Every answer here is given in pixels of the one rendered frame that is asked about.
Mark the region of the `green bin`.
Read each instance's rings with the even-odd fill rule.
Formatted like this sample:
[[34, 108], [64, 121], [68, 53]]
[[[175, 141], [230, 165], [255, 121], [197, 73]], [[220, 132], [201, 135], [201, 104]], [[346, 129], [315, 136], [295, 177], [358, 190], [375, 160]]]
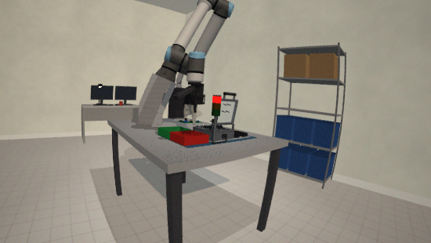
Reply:
[[186, 129], [181, 126], [173, 126], [173, 127], [158, 127], [158, 135], [163, 136], [166, 139], [170, 140], [170, 132], [177, 132], [177, 131], [189, 131], [191, 129]]

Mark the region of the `red bin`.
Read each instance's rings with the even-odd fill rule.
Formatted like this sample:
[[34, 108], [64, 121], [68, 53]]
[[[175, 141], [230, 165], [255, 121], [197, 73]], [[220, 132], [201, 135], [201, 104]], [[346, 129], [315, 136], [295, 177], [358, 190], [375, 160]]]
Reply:
[[170, 140], [183, 146], [208, 143], [209, 135], [194, 130], [170, 132]]

